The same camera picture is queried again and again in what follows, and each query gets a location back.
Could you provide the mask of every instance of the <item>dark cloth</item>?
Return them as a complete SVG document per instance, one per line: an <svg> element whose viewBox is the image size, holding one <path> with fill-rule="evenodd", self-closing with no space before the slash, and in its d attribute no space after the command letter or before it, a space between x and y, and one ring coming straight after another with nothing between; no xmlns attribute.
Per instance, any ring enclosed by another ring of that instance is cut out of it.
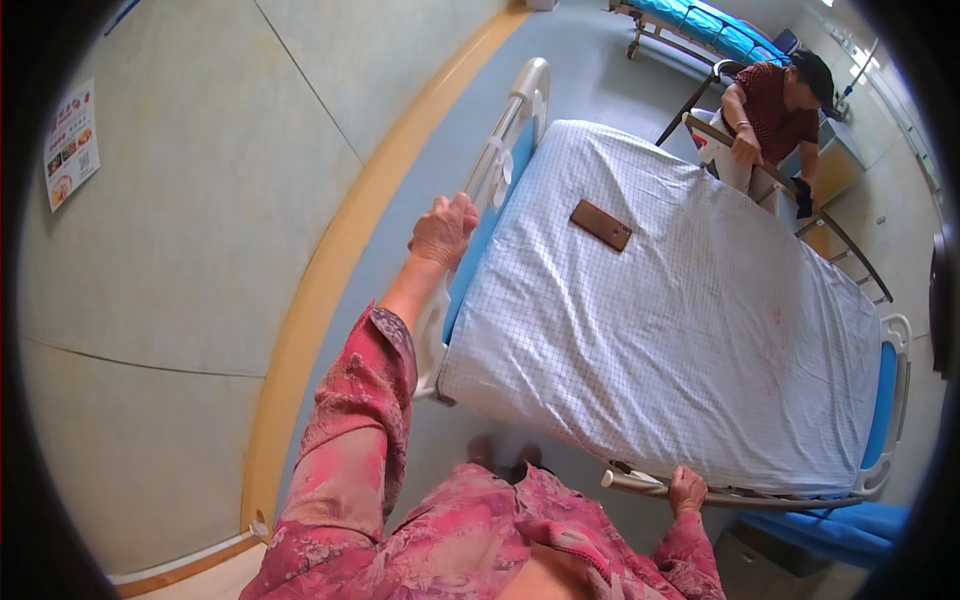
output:
<svg viewBox="0 0 960 600"><path fill-rule="evenodd" d="M747 120L754 128L760 153L771 164L780 164L800 142L817 143L820 131L820 115L816 110L787 110L783 104L783 77L786 69L770 62L757 62L743 69L733 78L744 93L747 102L743 105ZM724 125L733 137L727 115Z"/></svg>
<svg viewBox="0 0 960 600"><path fill-rule="evenodd" d="M813 216L813 199L810 198L810 184L799 177L790 178L797 186L797 218L809 219Z"/></svg>

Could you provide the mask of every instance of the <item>smartphone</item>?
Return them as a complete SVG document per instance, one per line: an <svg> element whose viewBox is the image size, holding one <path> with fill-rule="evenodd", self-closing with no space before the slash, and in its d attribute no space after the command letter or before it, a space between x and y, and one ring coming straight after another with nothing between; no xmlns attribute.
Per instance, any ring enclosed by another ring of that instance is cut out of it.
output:
<svg viewBox="0 0 960 600"><path fill-rule="evenodd" d="M603 209L586 200L581 200L573 209L570 221L617 252L623 252L627 246L627 240L634 233L632 229L614 219Z"/></svg>

